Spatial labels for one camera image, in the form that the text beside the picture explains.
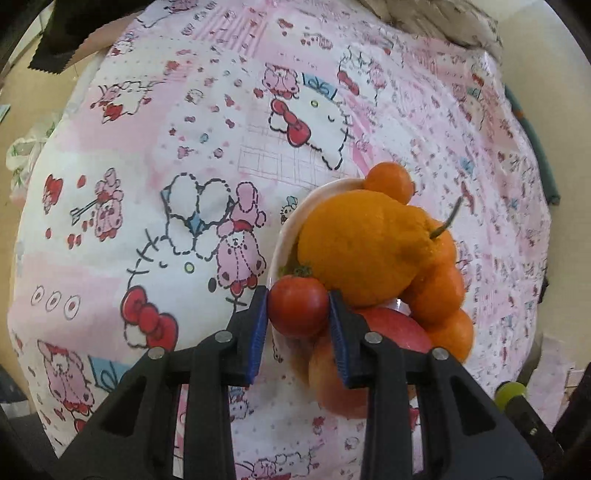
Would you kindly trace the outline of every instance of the screw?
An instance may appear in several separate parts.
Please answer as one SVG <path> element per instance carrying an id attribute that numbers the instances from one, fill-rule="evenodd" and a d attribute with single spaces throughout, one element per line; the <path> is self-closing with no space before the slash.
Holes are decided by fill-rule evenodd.
<path id="1" fill-rule="evenodd" d="M 166 350 L 164 350 L 164 348 L 162 348 L 161 346 L 155 346 L 154 348 L 151 348 L 150 350 L 148 350 L 148 356 L 152 360 L 158 360 L 158 359 L 162 358 L 165 353 L 166 353 Z"/>
<path id="2" fill-rule="evenodd" d="M 382 343 L 382 340 L 382 336 L 378 332 L 368 332 L 365 334 L 365 341 L 368 343 L 376 345 L 377 343 Z"/>
<path id="3" fill-rule="evenodd" d="M 232 332 L 221 330 L 220 332 L 216 333 L 215 339 L 217 343 L 228 343 L 230 340 L 232 340 Z"/>
<path id="4" fill-rule="evenodd" d="M 449 352 L 438 346 L 437 348 L 433 349 L 433 356 L 436 360 L 447 360 L 449 358 Z"/>

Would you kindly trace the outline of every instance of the apple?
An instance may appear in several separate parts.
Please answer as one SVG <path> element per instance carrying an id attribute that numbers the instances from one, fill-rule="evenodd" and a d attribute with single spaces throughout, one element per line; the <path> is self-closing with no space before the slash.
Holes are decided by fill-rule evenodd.
<path id="1" fill-rule="evenodd" d="M 429 336 L 412 318 L 384 307 L 363 309 L 361 314 L 371 331 L 378 332 L 401 348 L 427 353 L 432 345 Z M 321 337 L 315 344 L 310 358 L 308 379 L 318 403 L 326 410 L 348 419 L 361 419 L 367 416 L 368 390 L 366 388 L 349 390 L 343 385 L 335 363 L 335 353 L 330 336 Z M 408 388 L 409 399 L 415 392 Z"/>

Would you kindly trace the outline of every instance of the red bow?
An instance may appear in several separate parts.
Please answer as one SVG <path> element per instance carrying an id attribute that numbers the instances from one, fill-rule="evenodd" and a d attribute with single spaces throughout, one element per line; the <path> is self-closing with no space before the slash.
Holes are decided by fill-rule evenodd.
<path id="1" fill-rule="evenodd" d="M 48 194 L 51 199 L 51 204 L 55 205 L 60 198 L 61 188 L 63 187 L 63 179 L 55 179 L 53 175 L 49 175 L 45 180 L 45 194 Z"/>
<path id="2" fill-rule="evenodd" d="M 282 115 L 287 123 L 287 141 L 292 147 L 301 147 L 312 136 L 310 127 L 290 112 L 289 107 L 281 100 L 274 99 L 271 102 L 271 110 L 277 115 Z"/>
<path id="3" fill-rule="evenodd" d="M 109 122 L 117 120 L 123 114 L 123 105 L 113 105 L 112 103 L 107 104 L 103 118 L 108 118 Z"/>
<path id="4" fill-rule="evenodd" d="M 127 323 L 139 326 L 146 335 L 148 348 L 161 346 L 169 352 L 174 350 L 178 339 L 177 321 L 149 303 L 143 287 L 135 286 L 127 291 L 121 301 L 121 316 Z"/>
<path id="5" fill-rule="evenodd" d="M 351 78 L 349 78 L 349 75 L 346 71 L 339 70 L 339 72 L 336 74 L 336 77 L 339 79 L 340 83 L 344 83 L 347 86 L 347 88 L 351 91 L 353 95 L 359 95 L 359 85 L 357 85 Z"/>

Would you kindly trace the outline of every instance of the tomato stem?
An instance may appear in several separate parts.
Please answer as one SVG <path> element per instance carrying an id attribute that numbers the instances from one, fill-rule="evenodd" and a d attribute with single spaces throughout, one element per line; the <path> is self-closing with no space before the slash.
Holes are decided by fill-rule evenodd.
<path id="1" fill-rule="evenodd" d="M 294 268 L 294 275 L 296 277 L 308 278 L 312 276 L 312 269 L 309 265 L 298 265 Z"/>

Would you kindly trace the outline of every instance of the orange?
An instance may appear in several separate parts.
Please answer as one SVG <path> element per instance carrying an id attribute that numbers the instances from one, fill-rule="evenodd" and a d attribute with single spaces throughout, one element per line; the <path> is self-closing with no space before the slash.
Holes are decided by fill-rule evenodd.
<path id="1" fill-rule="evenodd" d="M 410 202 L 414 195 L 414 183 L 406 169 L 394 162 L 378 163 L 363 182 L 365 190 L 382 192 L 403 205 Z"/>
<path id="2" fill-rule="evenodd" d="M 474 342 L 474 325 L 463 310 L 456 310 L 439 325 L 426 330 L 433 346 L 442 346 L 460 363 L 466 361 Z"/>
<path id="3" fill-rule="evenodd" d="M 464 302 L 464 281 L 454 264 L 436 265 L 417 281 L 405 303 L 419 325 L 435 325 L 449 317 Z"/>

